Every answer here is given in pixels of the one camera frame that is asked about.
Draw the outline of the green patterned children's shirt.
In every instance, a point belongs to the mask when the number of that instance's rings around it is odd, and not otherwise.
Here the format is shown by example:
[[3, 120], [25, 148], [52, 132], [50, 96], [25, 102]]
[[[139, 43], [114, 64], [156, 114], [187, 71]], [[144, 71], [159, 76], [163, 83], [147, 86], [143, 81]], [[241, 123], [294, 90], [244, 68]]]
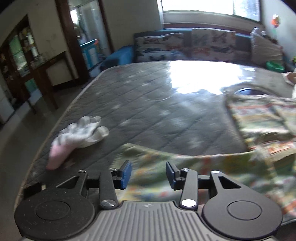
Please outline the green patterned children's shirt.
[[207, 175], [218, 170], [277, 202], [295, 221], [295, 99], [215, 96], [208, 106], [169, 101], [173, 109], [122, 145], [114, 166], [132, 162], [120, 201], [178, 201], [166, 162]]

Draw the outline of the white and pink glove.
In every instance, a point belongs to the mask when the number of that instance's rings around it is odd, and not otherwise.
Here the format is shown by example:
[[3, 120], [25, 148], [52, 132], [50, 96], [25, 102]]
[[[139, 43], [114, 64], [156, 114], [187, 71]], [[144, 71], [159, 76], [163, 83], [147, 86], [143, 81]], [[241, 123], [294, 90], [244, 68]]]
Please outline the white and pink glove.
[[51, 143], [46, 169], [59, 168], [75, 149], [89, 147], [107, 137], [109, 129], [100, 122], [100, 116], [84, 116], [61, 130]]

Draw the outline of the black round induction cooktop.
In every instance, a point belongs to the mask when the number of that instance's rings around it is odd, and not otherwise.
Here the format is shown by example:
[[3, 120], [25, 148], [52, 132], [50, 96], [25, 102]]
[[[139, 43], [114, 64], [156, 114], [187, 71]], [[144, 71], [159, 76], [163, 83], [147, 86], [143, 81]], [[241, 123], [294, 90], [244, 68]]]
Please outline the black round induction cooktop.
[[263, 92], [262, 90], [259, 90], [256, 88], [243, 88], [243, 89], [237, 90], [235, 94], [257, 96], [257, 95], [265, 95], [266, 92]]

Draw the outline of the blue sofa bench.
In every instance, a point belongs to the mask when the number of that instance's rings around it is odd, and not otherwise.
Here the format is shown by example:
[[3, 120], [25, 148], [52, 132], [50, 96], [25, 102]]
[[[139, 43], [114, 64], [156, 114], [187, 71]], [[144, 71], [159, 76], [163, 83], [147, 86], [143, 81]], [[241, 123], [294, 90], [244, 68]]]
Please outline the blue sofa bench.
[[[137, 38], [140, 37], [159, 37], [162, 35], [181, 33], [183, 34], [183, 48], [182, 51], [186, 56], [186, 59], [191, 59], [192, 49], [192, 29], [191, 28], [169, 28], [157, 31], [148, 31], [135, 33], [133, 35], [133, 44], [123, 46], [111, 55], [109, 55], [100, 65], [100, 70], [104, 71], [108, 68], [125, 65], [130, 63], [136, 63], [137, 61]], [[254, 66], [255, 64], [251, 61], [251, 37], [249, 35], [236, 33], [235, 40], [235, 59], [233, 63], [241, 65]]]

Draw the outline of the green plastic bowl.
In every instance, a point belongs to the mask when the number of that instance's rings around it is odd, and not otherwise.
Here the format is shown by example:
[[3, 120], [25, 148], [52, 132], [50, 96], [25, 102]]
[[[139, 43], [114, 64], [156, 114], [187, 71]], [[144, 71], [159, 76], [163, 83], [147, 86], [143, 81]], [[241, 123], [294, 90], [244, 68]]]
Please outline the green plastic bowl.
[[284, 73], [285, 68], [282, 64], [274, 62], [274, 61], [267, 61], [266, 68], [270, 71], [277, 72], [277, 73]]

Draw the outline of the dark wooden cabinet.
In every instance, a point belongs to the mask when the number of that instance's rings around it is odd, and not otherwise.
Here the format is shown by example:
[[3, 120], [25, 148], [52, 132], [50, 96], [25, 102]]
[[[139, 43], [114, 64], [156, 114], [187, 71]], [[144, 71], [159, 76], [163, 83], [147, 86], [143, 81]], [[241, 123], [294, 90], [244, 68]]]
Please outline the dark wooden cabinet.
[[47, 70], [60, 61], [65, 62], [73, 78], [65, 51], [52, 57], [39, 53], [29, 18], [24, 16], [1, 45], [1, 74], [10, 94], [8, 101], [14, 110], [27, 103], [33, 113], [36, 113], [30, 101], [31, 94], [26, 87], [30, 80], [34, 80], [47, 104], [51, 104], [55, 109], [59, 108], [53, 96], [54, 86]]

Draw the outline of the right butterfly print cushion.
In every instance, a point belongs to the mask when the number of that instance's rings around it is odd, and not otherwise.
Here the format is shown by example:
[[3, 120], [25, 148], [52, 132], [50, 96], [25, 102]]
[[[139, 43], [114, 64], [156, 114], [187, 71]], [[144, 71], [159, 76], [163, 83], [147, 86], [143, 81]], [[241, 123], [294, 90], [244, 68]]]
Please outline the right butterfly print cushion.
[[192, 58], [232, 62], [235, 59], [236, 32], [211, 28], [192, 30]]

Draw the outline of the butterfly print cushion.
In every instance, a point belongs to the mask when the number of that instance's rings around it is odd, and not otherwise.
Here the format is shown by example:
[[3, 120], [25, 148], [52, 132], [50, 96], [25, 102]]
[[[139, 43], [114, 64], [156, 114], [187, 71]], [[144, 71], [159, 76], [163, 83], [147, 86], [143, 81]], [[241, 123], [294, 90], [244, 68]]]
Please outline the butterfly print cushion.
[[192, 58], [232, 62], [235, 59], [236, 32], [211, 28], [192, 30]]
[[135, 39], [137, 62], [187, 60], [184, 49], [182, 33], [144, 36]]

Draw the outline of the plain grey cushion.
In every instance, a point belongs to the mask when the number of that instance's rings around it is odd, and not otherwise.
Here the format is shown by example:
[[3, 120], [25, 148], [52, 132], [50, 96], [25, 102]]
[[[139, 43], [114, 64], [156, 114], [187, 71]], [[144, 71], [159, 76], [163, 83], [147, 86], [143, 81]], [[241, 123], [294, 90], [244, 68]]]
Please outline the plain grey cushion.
[[251, 61], [257, 65], [264, 66], [268, 61], [283, 64], [283, 55], [279, 45], [261, 35], [260, 28], [254, 28], [250, 33], [251, 39]]

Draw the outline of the left butterfly print cushion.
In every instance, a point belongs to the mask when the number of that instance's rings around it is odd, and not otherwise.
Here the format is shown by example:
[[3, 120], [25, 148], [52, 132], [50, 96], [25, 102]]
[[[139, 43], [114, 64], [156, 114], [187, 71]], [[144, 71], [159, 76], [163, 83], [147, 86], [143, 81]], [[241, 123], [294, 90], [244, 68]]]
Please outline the left butterfly print cushion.
[[187, 60], [184, 49], [182, 33], [144, 36], [135, 39], [137, 62]]

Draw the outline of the colourful pinwheel toy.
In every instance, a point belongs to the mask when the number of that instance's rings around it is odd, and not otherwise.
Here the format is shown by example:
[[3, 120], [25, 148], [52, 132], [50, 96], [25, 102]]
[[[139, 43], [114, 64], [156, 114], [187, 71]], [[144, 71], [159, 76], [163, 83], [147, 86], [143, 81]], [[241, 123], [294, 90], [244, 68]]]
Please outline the colourful pinwheel toy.
[[276, 29], [280, 26], [280, 16], [278, 14], [274, 14], [271, 20], [271, 24]]

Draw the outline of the window with green frame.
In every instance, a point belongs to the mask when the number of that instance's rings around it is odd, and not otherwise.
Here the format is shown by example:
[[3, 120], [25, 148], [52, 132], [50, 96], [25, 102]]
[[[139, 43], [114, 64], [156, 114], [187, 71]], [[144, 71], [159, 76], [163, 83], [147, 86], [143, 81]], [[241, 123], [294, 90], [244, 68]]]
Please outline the window with green frame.
[[200, 0], [200, 1], [161, 1], [165, 13], [210, 13], [238, 16], [255, 22], [261, 21], [260, 1], [240, 0]]

